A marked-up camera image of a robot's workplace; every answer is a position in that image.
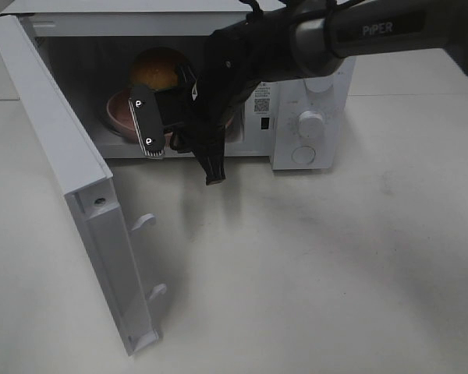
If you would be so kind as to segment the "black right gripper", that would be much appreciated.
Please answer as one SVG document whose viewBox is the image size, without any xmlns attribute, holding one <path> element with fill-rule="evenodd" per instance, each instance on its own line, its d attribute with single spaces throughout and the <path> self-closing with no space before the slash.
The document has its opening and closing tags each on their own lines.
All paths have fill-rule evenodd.
<svg viewBox="0 0 468 374">
<path fill-rule="evenodd" d="M 204 44 L 204 65 L 176 98 L 185 115 L 179 129 L 205 172 L 206 185 L 225 180 L 225 124 L 263 81 L 278 23 L 237 23 L 214 31 Z"/>
</svg>

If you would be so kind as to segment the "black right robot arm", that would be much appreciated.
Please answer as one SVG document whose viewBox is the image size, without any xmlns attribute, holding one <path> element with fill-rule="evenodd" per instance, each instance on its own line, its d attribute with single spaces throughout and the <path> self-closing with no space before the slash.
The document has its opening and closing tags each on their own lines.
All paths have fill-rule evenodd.
<svg viewBox="0 0 468 374">
<path fill-rule="evenodd" d="M 468 1 L 286 1 L 206 40 L 197 78 L 158 93 L 165 131 L 207 184 L 225 179 L 225 125 L 263 82 L 329 76 L 348 57 L 443 49 L 468 76 Z"/>
</svg>

